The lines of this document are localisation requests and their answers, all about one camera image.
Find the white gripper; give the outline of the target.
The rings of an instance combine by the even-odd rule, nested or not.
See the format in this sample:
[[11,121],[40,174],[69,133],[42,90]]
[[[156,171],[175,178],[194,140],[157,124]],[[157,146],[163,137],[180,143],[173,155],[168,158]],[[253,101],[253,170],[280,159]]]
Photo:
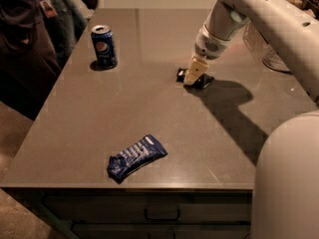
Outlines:
[[193,85],[208,69],[206,60],[214,60],[220,57],[228,47],[231,37],[224,31],[210,31],[206,25],[203,25],[194,42],[194,55],[190,60],[185,72],[183,82]]

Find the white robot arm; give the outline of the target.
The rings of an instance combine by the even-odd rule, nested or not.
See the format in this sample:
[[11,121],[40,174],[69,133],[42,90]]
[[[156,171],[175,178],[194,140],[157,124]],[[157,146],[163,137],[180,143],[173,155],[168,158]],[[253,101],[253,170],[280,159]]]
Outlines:
[[[269,96],[319,99],[317,21],[287,0],[217,0],[194,43],[184,83],[204,76],[211,60],[251,22],[280,62]],[[319,239],[319,111],[275,129],[255,170],[250,239]]]

